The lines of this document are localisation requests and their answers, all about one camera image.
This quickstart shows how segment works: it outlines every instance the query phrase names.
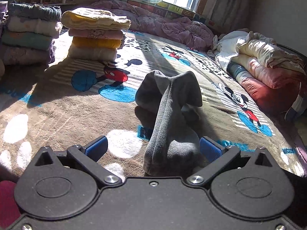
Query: yellow folded cloth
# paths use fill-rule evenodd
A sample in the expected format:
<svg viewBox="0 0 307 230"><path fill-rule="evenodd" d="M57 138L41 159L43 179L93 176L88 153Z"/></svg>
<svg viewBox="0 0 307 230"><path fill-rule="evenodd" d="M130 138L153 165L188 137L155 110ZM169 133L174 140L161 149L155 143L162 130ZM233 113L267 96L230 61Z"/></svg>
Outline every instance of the yellow folded cloth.
<svg viewBox="0 0 307 230"><path fill-rule="evenodd" d="M106 47L106 48L119 48L121 40L109 40L109 39L91 39L85 37L74 37L73 44L76 47Z"/></svg>
<svg viewBox="0 0 307 230"><path fill-rule="evenodd" d="M116 16L107 10L85 7L64 12L61 22L65 27L76 29L121 30L128 29L131 25L126 16Z"/></svg>

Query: carpet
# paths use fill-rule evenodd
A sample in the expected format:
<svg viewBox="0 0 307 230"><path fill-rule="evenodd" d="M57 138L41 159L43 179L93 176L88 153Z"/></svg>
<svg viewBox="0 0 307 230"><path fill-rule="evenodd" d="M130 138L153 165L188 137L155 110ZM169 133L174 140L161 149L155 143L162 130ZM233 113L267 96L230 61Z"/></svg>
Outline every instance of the carpet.
<svg viewBox="0 0 307 230"><path fill-rule="evenodd" d="M99 164L123 180L143 176L155 115L136 105L135 93L151 70L195 74L203 106L197 110L201 120L191 127L199 137L244 151L265 146L283 169L304 175L295 145L205 53L129 32L116 61L99 63L67 58L71 42L68 32L56 39L56 61L49 67L6 68L0 82L2 177L17 179L41 146L65 150L100 135L107 136L109 148Z"/></svg>

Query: pink quilt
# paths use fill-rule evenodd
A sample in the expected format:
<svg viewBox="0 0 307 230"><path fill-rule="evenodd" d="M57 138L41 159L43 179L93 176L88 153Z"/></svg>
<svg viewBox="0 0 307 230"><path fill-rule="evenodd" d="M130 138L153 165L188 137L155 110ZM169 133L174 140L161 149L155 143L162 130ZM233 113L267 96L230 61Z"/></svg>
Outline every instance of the pink quilt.
<svg viewBox="0 0 307 230"><path fill-rule="evenodd" d="M120 0L98 1L92 4L92 8L109 10L117 16L127 16L131 20L132 31L157 35L199 51L206 52L212 46L212 31L203 23L191 21L187 17L163 18Z"/></svg>

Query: metal screw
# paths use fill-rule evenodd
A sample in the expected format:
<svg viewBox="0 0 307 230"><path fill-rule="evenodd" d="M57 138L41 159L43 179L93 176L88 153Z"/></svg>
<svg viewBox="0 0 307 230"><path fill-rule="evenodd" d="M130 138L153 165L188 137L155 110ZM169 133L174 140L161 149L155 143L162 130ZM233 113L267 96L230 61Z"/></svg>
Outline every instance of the metal screw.
<svg viewBox="0 0 307 230"><path fill-rule="evenodd" d="M284 225L278 225L276 230L286 230L286 227Z"/></svg>
<svg viewBox="0 0 307 230"><path fill-rule="evenodd" d="M159 184L159 183L157 183L157 182L151 182L151 183L149 183L149 185L150 185L150 186L153 186L153 187L158 186L158 184Z"/></svg>
<svg viewBox="0 0 307 230"><path fill-rule="evenodd" d="M202 183L204 180L205 180L205 179L204 179L202 176L200 176L200 175L194 175L194 176L191 176L191 177L188 178L188 181L189 181L190 183L193 183L193 184L200 184L200 183Z"/></svg>
<svg viewBox="0 0 307 230"><path fill-rule="evenodd" d="M104 181L106 183L117 183L119 181L119 178L115 175L108 175L104 178Z"/></svg>
<svg viewBox="0 0 307 230"><path fill-rule="evenodd" d="M32 230L32 227L29 224L24 224L21 227L22 230Z"/></svg>

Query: gray sock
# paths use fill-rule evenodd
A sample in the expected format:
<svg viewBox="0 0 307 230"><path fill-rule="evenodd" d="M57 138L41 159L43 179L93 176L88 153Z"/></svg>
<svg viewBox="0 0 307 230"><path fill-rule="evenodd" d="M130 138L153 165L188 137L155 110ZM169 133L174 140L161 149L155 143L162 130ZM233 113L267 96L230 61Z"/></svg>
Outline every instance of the gray sock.
<svg viewBox="0 0 307 230"><path fill-rule="evenodd" d="M154 176L177 176L195 168L201 158L199 137L182 113L186 104L202 106L202 95L193 72L166 77L153 70L135 95L136 103L157 114L144 156L144 170Z"/></svg>

